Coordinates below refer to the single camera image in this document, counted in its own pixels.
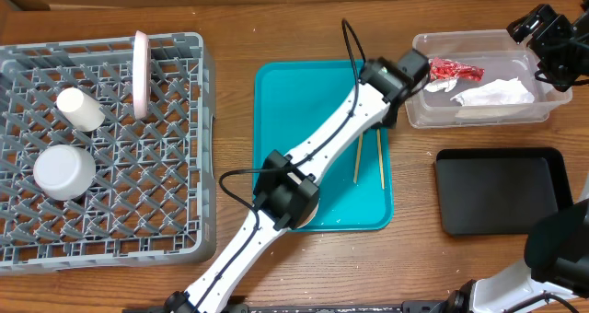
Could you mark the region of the small white plate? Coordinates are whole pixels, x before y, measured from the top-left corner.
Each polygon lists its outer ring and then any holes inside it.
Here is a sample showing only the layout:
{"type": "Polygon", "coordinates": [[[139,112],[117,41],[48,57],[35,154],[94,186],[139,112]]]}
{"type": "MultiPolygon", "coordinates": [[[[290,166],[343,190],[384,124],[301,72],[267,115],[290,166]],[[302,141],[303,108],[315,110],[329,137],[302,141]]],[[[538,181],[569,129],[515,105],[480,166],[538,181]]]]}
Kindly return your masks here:
{"type": "Polygon", "coordinates": [[[302,228],[302,227],[306,226],[307,224],[309,224],[316,216],[316,214],[318,212],[318,207],[319,207],[319,204],[317,203],[315,208],[310,212],[310,214],[307,216],[307,218],[304,221],[301,221],[299,224],[297,224],[295,229],[302,228]]]}

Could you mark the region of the grey ceramic bowl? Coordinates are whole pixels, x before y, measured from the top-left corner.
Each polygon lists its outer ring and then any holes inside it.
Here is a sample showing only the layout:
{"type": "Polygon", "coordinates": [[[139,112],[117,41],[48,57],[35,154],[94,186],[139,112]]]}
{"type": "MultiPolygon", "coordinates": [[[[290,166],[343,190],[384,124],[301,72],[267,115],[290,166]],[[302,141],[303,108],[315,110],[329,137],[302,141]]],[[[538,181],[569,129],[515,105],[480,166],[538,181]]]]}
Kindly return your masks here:
{"type": "Polygon", "coordinates": [[[54,145],[41,152],[33,166],[35,183],[57,201],[75,199],[91,186],[96,161],[88,151],[70,145],[54,145]]]}

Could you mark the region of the red snack wrapper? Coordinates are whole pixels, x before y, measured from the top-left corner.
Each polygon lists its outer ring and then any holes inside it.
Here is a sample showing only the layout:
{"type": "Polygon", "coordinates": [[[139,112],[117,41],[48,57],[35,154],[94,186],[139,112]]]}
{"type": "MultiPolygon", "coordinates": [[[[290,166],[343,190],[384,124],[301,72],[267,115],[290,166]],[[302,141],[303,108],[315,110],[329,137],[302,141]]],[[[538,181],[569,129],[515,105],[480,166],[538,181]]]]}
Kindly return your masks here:
{"type": "Polygon", "coordinates": [[[484,69],[474,65],[434,57],[430,60],[430,75],[433,79],[463,78],[479,82],[484,75],[484,69]]]}

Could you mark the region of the white paper cup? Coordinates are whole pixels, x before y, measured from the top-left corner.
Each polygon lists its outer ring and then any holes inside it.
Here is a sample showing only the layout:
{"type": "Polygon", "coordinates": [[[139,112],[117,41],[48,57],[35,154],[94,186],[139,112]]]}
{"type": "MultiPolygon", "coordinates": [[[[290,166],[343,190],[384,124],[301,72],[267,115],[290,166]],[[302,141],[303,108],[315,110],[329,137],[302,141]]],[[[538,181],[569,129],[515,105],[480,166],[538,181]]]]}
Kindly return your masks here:
{"type": "Polygon", "coordinates": [[[84,133],[96,130],[106,118],[100,110],[101,105],[75,87],[66,88],[59,93],[56,107],[77,130],[84,133]]]}

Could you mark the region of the wooden chopstick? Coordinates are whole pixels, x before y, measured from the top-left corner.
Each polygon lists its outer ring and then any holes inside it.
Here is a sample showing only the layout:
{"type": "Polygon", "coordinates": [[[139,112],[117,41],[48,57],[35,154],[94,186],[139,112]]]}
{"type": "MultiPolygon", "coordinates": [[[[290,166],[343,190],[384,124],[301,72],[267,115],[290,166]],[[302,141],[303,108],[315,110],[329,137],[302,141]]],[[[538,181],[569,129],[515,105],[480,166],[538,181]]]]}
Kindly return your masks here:
{"type": "Polygon", "coordinates": [[[380,183],[381,189],[384,190],[386,188],[385,184],[385,173],[384,173],[384,160],[383,160],[383,147],[382,147],[382,136],[380,129],[375,130],[376,134],[376,146],[377,146],[377,153],[378,153],[378,166],[379,166],[379,173],[380,173],[380,183]]]}
{"type": "Polygon", "coordinates": [[[354,162],[354,172],[353,172],[353,183],[354,184],[357,184],[357,182],[358,182],[360,163],[361,163],[361,157],[362,157],[363,142],[364,142],[364,133],[360,133],[360,135],[358,137],[358,145],[357,145],[357,149],[356,149],[355,162],[354,162]]]}

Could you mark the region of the large white plate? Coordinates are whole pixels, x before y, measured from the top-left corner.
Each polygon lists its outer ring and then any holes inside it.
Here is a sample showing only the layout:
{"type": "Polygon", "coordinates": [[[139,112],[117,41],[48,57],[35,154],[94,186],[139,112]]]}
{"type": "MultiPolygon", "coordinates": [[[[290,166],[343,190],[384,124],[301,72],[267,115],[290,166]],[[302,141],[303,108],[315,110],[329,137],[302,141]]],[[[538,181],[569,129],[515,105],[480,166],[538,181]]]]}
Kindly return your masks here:
{"type": "Polygon", "coordinates": [[[132,69],[132,90],[133,90],[133,114],[136,120],[147,116],[150,100],[151,80],[151,52],[149,49],[149,38],[140,30],[134,35],[133,42],[133,69],[132,69]]]}

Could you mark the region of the large white tissue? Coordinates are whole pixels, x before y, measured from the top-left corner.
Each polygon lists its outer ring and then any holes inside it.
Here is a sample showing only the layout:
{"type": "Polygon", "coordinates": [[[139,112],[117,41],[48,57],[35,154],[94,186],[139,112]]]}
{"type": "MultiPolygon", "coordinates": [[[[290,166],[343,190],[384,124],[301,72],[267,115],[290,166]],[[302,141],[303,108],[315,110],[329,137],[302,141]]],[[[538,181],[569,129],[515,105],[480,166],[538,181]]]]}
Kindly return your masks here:
{"type": "Polygon", "coordinates": [[[518,78],[496,79],[481,87],[462,91],[451,98],[463,107],[528,104],[534,95],[518,78]]]}

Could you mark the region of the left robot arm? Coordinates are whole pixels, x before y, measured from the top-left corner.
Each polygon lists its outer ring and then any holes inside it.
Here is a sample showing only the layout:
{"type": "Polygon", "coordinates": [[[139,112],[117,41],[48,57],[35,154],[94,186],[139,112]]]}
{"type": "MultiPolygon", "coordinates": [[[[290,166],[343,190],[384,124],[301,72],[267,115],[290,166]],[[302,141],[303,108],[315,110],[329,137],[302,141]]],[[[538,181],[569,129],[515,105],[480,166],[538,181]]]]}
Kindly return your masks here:
{"type": "Polygon", "coordinates": [[[221,311],[261,253],[315,216],[320,182],[340,154],[370,127],[391,124],[428,74],[426,60],[409,57],[397,63],[378,58],[355,70],[350,94],[311,136],[285,155],[272,151],[254,169],[254,200],[242,227],[203,276],[166,300],[165,311],[221,311]]]}

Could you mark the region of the small torn white tissue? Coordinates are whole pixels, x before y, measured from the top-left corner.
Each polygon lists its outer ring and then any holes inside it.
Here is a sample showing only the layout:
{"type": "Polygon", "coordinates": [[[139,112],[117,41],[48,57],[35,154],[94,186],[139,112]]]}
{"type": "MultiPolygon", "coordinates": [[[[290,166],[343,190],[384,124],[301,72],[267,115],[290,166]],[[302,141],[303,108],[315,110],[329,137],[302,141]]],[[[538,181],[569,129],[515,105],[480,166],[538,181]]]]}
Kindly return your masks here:
{"type": "Polygon", "coordinates": [[[457,81],[457,78],[435,79],[434,81],[428,83],[424,89],[431,93],[440,91],[450,92],[455,88],[457,81]]]}

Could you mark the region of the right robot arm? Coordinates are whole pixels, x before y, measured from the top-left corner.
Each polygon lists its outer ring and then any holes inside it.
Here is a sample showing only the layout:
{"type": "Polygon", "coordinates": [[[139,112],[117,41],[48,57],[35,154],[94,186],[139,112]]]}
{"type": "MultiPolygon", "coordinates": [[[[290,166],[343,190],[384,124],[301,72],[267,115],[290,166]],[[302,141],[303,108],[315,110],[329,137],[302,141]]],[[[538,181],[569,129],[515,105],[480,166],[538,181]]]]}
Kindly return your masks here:
{"type": "MultiPolygon", "coordinates": [[[[539,58],[535,79],[564,92],[588,84],[588,0],[573,22],[539,5],[506,30],[539,58]]],[[[539,221],[525,243],[524,258],[486,279],[471,280],[432,312],[520,312],[556,301],[588,297],[588,201],[539,221]]]]}

